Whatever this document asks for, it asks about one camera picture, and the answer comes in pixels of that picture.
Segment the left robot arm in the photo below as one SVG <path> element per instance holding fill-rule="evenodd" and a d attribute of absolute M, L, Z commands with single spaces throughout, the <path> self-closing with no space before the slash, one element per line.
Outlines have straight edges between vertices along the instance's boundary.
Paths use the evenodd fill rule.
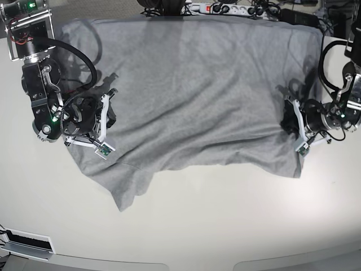
<path fill-rule="evenodd" d="M 331 83 L 324 70 L 326 56 L 336 46 L 345 48 L 344 56 L 349 60 L 342 68 L 341 87 Z M 332 41 L 322 49 L 318 74 L 331 101 L 287 100 L 281 127 L 307 144 L 315 141 L 317 136 L 343 141 L 346 131 L 360 126 L 360 18 L 352 22 L 348 40 Z"/>

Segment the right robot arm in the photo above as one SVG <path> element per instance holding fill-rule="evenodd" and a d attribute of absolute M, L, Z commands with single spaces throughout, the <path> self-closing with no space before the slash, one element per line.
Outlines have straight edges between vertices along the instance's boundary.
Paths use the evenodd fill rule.
<path fill-rule="evenodd" d="M 32 126 L 42 141 L 65 136 L 66 145 L 104 146 L 107 129 L 116 121 L 110 100 L 116 89 L 96 86 L 93 62 L 75 47 L 55 38 L 51 10 L 46 1 L 12 1 L 1 4 L 8 51 L 12 61 L 23 61 L 21 84 L 30 98 Z M 90 81 L 64 91 L 60 64 L 51 57 L 63 49 L 83 61 Z"/>

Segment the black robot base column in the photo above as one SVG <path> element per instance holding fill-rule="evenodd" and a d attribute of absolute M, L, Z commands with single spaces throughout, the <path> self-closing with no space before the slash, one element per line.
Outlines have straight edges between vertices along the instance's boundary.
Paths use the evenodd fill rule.
<path fill-rule="evenodd" d="M 165 16 L 178 16 L 184 6 L 182 0 L 162 0 L 163 13 Z"/>

